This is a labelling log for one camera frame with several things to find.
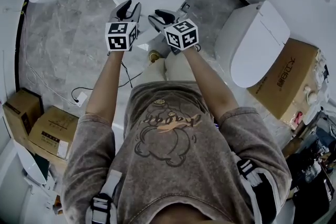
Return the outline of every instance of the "gray marble tile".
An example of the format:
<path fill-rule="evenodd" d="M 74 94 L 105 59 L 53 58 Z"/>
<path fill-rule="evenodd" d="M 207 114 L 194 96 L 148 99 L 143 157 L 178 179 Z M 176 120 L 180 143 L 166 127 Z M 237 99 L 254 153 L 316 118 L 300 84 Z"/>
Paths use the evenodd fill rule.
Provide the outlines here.
<path fill-rule="evenodd" d="M 236 86 L 230 76 L 222 71 L 215 60 L 214 44 L 217 35 L 231 12 L 242 6 L 238 0 L 187 0 L 190 5 L 188 16 L 199 28 L 199 39 L 203 58 L 212 66 L 233 91 L 240 105 L 255 107 L 270 129 L 278 144 L 283 147 L 291 137 L 289 128 L 276 120 L 246 89 Z M 23 39 L 20 48 L 19 79 L 20 86 L 42 95 L 44 106 L 55 105 L 76 116 L 85 112 L 74 105 L 71 91 L 76 87 L 92 88 L 107 59 L 104 27 L 115 7 L 113 0 L 59 0 L 48 4 L 28 5 L 26 13 L 27 60 L 36 77 L 26 64 Z M 157 36 L 149 42 L 149 50 L 157 49 L 166 56 L 170 49 Z M 123 58 L 130 77 L 138 75 L 148 64 L 148 52 L 134 47 Z M 119 85 L 128 81 L 122 68 Z M 51 87 L 61 98 L 46 85 Z M 77 97 L 83 91 L 88 96 L 91 91 L 78 89 Z M 124 112 L 129 99 L 129 84 L 119 89 L 117 110 L 114 119 L 116 126 L 123 126 Z"/>

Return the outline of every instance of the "person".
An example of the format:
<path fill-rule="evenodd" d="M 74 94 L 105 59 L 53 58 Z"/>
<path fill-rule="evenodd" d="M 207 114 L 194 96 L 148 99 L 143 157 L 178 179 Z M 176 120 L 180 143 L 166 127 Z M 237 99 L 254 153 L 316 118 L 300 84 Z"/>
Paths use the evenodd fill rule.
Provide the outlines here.
<path fill-rule="evenodd" d="M 116 155 L 111 125 L 123 55 L 110 54 L 78 122 L 62 187 L 68 222 L 86 223 L 92 198 L 118 171 L 109 189 L 118 223 L 254 223 L 256 210 L 267 223 L 290 188 L 286 161 L 257 111 L 238 106 L 194 46 L 166 59 L 150 54 L 154 63 L 132 89 Z M 239 168 L 237 158 L 247 162 Z M 259 209 L 249 189 L 261 181 L 246 188 L 244 166 L 259 171 L 258 180 L 270 178 L 259 188 Z"/>

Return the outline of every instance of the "white sticker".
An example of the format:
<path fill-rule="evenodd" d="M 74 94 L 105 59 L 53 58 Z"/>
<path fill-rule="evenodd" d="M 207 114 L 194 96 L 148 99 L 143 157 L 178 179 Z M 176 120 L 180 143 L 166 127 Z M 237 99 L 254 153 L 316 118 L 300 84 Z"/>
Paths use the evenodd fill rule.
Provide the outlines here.
<path fill-rule="evenodd" d="M 57 150 L 57 156 L 61 157 L 61 158 L 66 158 L 67 156 L 67 150 L 68 150 L 68 142 L 65 141 L 59 141 L 59 145 L 58 145 L 58 150 Z"/>
<path fill-rule="evenodd" d="M 79 94 L 78 97 L 77 97 L 77 101 L 78 101 L 78 102 L 76 102 L 76 105 L 79 106 L 79 107 L 81 107 L 81 106 L 83 105 L 83 103 L 84 103 L 84 101 L 86 100 L 87 97 L 88 97 L 88 96 L 87 96 L 85 93 L 80 92 L 80 94 Z"/>

